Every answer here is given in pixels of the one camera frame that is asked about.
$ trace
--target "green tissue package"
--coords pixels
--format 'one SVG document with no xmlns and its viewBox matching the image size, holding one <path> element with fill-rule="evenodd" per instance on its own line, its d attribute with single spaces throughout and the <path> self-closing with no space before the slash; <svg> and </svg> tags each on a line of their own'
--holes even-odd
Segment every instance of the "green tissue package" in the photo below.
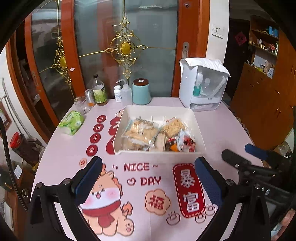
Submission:
<svg viewBox="0 0 296 241">
<path fill-rule="evenodd" d="M 58 127 L 62 132 L 73 136 L 84 122 L 84 117 L 76 110 L 72 110 L 62 119 Z"/>
</svg>

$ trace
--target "white storage box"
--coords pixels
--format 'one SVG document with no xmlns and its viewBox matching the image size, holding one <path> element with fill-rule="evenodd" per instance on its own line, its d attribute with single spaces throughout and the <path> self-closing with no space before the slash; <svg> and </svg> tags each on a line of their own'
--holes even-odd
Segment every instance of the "white storage box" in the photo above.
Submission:
<svg viewBox="0 0 296 241">
<path fill-rule="evenodd" d="M 180 60 L 179 98 L 193 111 L 217 109 L 225 91 L 228 70 L 220 60 L 186 58 Z"/>
<path fill-rule="evenodd" d="M 130 119 L 141 118 L 143 120 L 153 121 L 159 125 L 164 124 L 164 120 L 173 117 L 180 118 L 190 130 L 190 134 L 194 136 L 196 142 L 196 152 L 147 152 L 147 151 L 126 151 L 121 150 L 122 138 L 124 130 Z M 198 127 L 198 123 L 191 109 L 182 107 L 163 107 L 163 106 L 127 106 L 124 108 L 117 132 L 114 138 L 115 154 L 124 153 L 142 153 L 145 158 L 149 158 L 151 163 L 188 163 L 194 162 L 199 156 L 205 154 L 205 144 Z"/>
</svg>

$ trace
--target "red scarf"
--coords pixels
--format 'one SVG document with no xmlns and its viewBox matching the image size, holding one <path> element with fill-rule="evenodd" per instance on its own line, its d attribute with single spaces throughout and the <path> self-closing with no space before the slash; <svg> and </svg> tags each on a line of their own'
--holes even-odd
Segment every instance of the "red scarf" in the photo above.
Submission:
<svg viewBox="0 0 296 241">
<path fill-rule="evenodd" d="M 114 218 L 110 213 L 120 207 L 121 201 L 116 201 L 109 206 L 97 209 L 82 209 L 82 212 L 90 217 L 98 217 L 98 223 L 102 228 L 107 228 L 114 222 Z"/>
</svg>

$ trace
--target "glass door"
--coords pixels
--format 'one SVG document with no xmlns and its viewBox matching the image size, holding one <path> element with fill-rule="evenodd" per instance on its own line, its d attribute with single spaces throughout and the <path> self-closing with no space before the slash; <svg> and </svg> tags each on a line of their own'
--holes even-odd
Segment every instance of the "glass door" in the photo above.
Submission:
<svg viewBox="0 0 296 241">
<path fill-rule="evenodd" d="M 74 103 L 61 32 L 62 0 L 46 0 L 25 21 L 28 62 L 55 126 Z"/>
<path fill-rule="evenodd" d="M 109 97 L 115 82 L 149 80 L 152 97 L 170 97 L 176 58 L 178 0 L 75 0 L 77 51 L 83 81 L 98 74 Z"/>
</svg>

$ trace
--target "pink tablecloth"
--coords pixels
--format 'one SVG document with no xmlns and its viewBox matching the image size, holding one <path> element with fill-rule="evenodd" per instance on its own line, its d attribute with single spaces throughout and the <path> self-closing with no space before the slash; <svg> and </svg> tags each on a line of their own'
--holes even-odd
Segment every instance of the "pink tablecloth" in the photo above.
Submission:
<svg viewBox="0 0 296 241">
<path fill-rule="evenodd" d="M 149 105 L 183 106 L 178 98 L 153 98 Z M 180 186 L 176 173 L 181 170 L 181 175 L 182 172 L 188 174 L 185 172 L 193 170 L 191 164 L 152 165 L 149 164 L 149 156 L 145 154 L 113 155 L 112 139 L 122 109 L 120 103 L 110 100 L 105 106 L 92 108 L 74 136 L 56 129 L 44 152 L 33 186 L 38 182 L 56 185 L 64 178 L 72 178 L 91 160 L 90 156 L 96 154 L 102 158 L 105 172 L 98 179 L 97 186 L 94 186 L 93 195 L 91 192 L 87 203 L 81 208 L 102 241 L 121 240 L 123 237 L 127 240 L 196 240 L 213 217 L 209 210 L 215 212 L 217 206 L 211 204 L 204 188 L 199 188 L 197 177 L 193 183 L 196 189 L 191 190 L 193 186 L 190 183 L 187 183 L 188 187 L 184 183 Z M 230 149 L 253 164 L 262 166 L 259 159 L 245 153 L 244 146 L 251 143 L 251 140 L 224 104 L 214 111 L 197 112 L 195 116 L 206 146 L 204 157 L 225 179 L 237 182 L 238 174 L 222 161 L 221 153 L 224 149 Z M 182 188 L 190 192 L 186 195 L 180 193 Z M 111 216 L 107 214 L 98 218 L 93 214 L 95 208 L 104 207 L 108 203 L 116 204 L 116 207 L 108 206 Z M 65 233 L 75 240 L 58 204 L 56 208 Z M 237 206 L 222 240 L 230 235 L 239 209 L 240 206 Z"/>
</svg>

